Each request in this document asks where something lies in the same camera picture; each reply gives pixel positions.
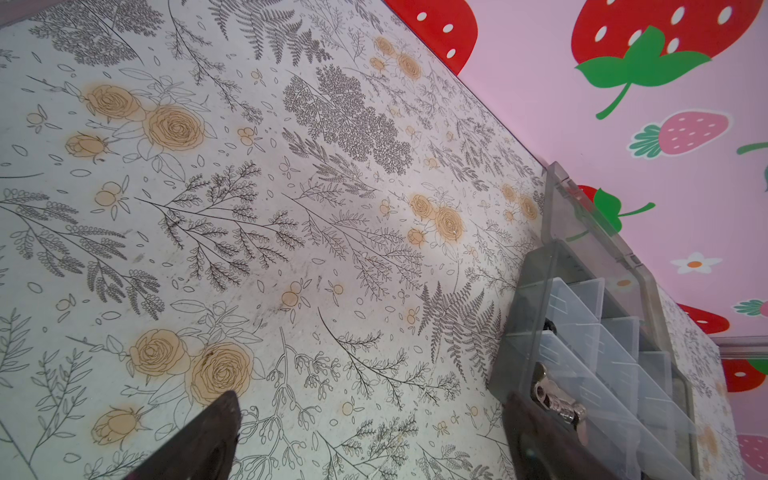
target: plastic organizer box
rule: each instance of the plastic organizer box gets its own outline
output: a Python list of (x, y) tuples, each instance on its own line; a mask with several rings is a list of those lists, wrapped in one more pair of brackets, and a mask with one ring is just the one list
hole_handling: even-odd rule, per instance
[(618, 478), (698, 478), (690, 384), (674, 364), (653, 276), (557, 164), (542, 230), (488, 389), (502, 402), (512, 390), (530, 398), (539, 362), (586, 408), (585, 448)]

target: black object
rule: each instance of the black object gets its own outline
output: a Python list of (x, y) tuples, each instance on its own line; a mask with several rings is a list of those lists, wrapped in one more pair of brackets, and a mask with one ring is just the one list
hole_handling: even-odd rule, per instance
[(241, 418), (237, 395), (225, 392), (124, 480), (227, 480)]
[(502, 413), (515, 474), (521, 480), (618, 480), (535, 404), (512, 392)]

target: metal hardware piece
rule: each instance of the metal hardware piece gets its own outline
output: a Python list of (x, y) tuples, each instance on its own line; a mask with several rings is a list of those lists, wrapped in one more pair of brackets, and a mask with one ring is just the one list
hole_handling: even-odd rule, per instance
[(547, 367), (541, 362), (534, 366), (531, 382), (531, 398), (544, 410), (557, 414), (576, 431), (579, 442), (587, 445), (587, 407), (568, 395), (558, 384), (547, 376)]

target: pink strawberry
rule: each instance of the pink strawberry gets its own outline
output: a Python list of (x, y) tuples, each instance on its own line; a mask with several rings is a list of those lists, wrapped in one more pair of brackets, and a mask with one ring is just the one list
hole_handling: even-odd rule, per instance
[(756, 472), (768, 475), (768, 437), (762, 435), (739, 435), (739, 448), (744, 463)]
[(729, 126), (728, 117), (723, 114), (683, 111), (669, 117), (660, 127), (646, 125), (627, 149), (635, 157), (654, 158), (661, 153), (682, 155), (724, 134)]

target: white botanical wallpaper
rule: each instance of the white botanical wallpaper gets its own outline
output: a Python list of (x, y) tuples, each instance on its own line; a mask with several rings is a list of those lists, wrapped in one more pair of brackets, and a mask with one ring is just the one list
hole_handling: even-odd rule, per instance
[(383, 3), (72, 0), (0, 40), (9, 478), (122, 478), (228, 389), (237, 480), (514, 478), (485, 380), (543, 172)]

